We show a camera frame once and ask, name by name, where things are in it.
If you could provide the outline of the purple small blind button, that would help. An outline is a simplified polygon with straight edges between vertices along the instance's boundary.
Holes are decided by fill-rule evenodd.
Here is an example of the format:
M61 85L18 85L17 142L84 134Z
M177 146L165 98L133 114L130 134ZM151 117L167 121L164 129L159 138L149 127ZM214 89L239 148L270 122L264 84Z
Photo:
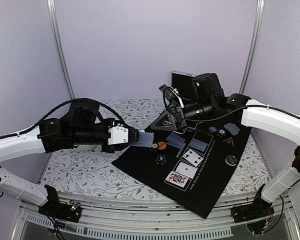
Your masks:
M211 133L216 133L218 131L218 129L215 127L215 126L210 126L208 128L208 130L211 132Z

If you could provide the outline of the green blue chip stack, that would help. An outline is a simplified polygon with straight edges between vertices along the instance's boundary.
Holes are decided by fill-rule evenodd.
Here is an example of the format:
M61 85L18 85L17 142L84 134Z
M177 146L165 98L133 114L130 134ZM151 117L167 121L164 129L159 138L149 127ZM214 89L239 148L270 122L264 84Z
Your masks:
M219 130L217 131L217 136L218 136L219 138L223 138L225 135L226 135L226 131L225 131L224 129L219 129Z

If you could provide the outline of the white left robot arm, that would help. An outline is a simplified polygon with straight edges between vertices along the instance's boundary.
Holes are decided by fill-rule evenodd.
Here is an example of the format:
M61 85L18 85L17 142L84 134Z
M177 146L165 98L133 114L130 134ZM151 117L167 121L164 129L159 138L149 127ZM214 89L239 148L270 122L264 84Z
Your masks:
M129 141L130 130L121 119L103 118L99 107L88 101L71 103L60 118L45 117L28 129L0 136L0 191L44 206L53 217L60 217L64 205L53 187L14 175L2 164L81 145L100 145L108 153L119 150Z

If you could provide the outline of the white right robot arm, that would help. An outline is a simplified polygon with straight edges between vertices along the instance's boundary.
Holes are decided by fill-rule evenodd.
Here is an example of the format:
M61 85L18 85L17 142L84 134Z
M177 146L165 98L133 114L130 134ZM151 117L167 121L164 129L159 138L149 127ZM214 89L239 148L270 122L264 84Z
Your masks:
M182 97L175 87L159 87L164 110L151 124L153 130L182 132L194 124L207 124L236 118L242 127L272 135L273 140L293 144L290 161L255 194L248 213L259 218L283 193L300 181L300 115L262 103L239 93L226 96L215 73L204 73L190 80L192 97Z

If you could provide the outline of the orange big blind button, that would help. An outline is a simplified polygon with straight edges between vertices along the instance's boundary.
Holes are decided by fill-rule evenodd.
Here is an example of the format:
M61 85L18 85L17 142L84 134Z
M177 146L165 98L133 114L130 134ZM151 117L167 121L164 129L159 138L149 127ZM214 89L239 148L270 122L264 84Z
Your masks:
M160 141L157 143L159 150L165 150L167 148L167 143L164 141Z

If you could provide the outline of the blue playing card deck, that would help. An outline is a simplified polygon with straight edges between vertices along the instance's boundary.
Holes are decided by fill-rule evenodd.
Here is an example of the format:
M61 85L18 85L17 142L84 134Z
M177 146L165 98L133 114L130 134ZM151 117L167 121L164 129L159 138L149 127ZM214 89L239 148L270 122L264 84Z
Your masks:
M139 131L137 136L137 141L135 142L129 141L127 145L150 148L154 143L154 136L155 134L153 132Z

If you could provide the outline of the triangular all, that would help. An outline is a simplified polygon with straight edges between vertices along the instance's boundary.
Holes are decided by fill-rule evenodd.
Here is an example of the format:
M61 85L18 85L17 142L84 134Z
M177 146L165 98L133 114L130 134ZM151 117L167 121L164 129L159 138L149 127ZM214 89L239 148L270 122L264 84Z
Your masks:
M234 147L235 146L235 143L234 143L234 139L232 137L229 137L227 139L224 139L222 141L224 144L230 146L230 147Z

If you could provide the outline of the black white dealer button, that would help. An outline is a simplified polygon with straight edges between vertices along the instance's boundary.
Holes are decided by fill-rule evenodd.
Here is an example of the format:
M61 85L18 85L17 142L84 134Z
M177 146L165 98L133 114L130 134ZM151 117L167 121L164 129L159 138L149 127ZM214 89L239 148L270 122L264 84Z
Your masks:
M225 158L225 163L231 167L234 167L238 164L238 159L234 155L228 155Z

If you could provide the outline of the dealt blue card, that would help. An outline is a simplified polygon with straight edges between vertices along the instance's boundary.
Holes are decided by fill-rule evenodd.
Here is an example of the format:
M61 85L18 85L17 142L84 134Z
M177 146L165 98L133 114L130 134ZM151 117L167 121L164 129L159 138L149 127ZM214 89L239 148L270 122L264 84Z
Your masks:
M171 132L170 135L166 138L167 141L171 142L185 142L185 139L180 137L178 134Z
M227 123L223 126L232 136L236 136L240 132L240 128L238 128L233 123Z
M177 148L179 150L182 150L186 146L185 142L180 142L180 141L178 141L178 142L168 141L167 144L169 146L175 147L175 148Z

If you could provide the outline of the black and green chip stack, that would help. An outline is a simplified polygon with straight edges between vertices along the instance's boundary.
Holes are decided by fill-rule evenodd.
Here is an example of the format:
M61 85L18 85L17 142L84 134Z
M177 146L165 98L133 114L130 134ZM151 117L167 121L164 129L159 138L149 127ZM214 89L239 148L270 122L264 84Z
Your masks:
M155 162L156 162L156 164L162 166L167 163L167 158L164 155L160 154L156 157Z

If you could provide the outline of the orange black chip stack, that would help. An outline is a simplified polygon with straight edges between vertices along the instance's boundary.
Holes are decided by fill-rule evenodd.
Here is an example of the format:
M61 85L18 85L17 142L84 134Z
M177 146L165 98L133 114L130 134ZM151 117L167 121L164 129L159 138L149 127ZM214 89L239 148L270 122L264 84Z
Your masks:
M151 147L149 148L149 152L150 153L156 153L158 151L158 144L157 143L153 143L151 145Z

